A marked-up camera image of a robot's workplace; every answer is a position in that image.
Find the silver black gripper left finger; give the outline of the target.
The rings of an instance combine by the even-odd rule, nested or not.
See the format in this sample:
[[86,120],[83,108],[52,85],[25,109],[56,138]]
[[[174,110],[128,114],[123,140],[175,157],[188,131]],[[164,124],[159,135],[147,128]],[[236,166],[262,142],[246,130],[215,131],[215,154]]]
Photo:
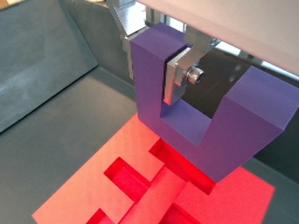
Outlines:
[[134,79],[130,41],[146,30],[146,6],[136,0],[107,0],[107,6],[120,31],[123,50],[127,54],[130,78]]

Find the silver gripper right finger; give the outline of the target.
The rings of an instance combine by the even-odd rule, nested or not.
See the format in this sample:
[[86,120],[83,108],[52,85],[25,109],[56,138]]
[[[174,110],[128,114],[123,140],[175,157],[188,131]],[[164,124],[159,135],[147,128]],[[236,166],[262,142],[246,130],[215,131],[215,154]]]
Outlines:
[[220,43],[218,38],[186,26],[184,40],[187,46],[167,62],[163,101],[174,105],[183,97],[188,83],[198,85],[204,71],[199,62],[210,50]]

